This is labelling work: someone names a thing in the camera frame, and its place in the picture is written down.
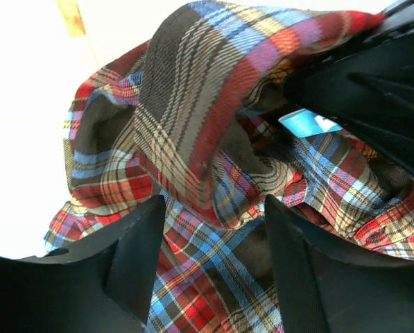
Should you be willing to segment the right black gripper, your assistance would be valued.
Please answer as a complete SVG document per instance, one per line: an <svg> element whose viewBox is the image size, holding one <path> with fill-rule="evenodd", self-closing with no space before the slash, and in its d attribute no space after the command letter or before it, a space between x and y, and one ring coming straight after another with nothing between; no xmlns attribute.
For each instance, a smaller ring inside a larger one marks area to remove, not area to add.
<svg viewBox="0 0 414 333"><path fill-rule="evenodd" d="M289 76L284 96L331 119L414 177L414 1Z"/></svg>

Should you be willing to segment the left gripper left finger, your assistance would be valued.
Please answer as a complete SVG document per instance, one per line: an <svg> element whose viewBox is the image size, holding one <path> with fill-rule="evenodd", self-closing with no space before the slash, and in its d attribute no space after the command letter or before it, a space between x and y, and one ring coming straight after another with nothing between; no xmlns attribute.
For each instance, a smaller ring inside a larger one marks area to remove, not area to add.
<svg viewBox="0 0 414 333"><path fill-rule="evenodd" d="M0 332L145 332L165 211L154 196L43 257L0 257Z"/></svg>

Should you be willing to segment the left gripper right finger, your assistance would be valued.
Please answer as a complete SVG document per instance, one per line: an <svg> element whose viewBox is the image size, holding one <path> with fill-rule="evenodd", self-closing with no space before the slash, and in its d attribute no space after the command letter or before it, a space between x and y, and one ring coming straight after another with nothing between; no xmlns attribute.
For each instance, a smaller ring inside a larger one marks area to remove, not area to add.
<svg viewBox="0 0 414 333"><path fill-rule="evenodd" d="M274 196L265 225L285 332L414 332L414 261L341 239Z"/></svg>

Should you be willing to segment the red orange plaid shirt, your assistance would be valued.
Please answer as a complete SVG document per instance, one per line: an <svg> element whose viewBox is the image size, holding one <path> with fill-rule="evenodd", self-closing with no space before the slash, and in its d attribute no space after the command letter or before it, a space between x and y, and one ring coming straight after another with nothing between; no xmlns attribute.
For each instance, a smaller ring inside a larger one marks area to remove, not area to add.
<svg viewBox="0 0 414 333"><path fill-rule="evenodd" d="M282 332L264 198L378 253L414 261L414 178L346 130L299 139L281 85L384 19L194 1L100 68L64 122L70 198L52 251L156 194L166 202L151 332Z"/></svg>

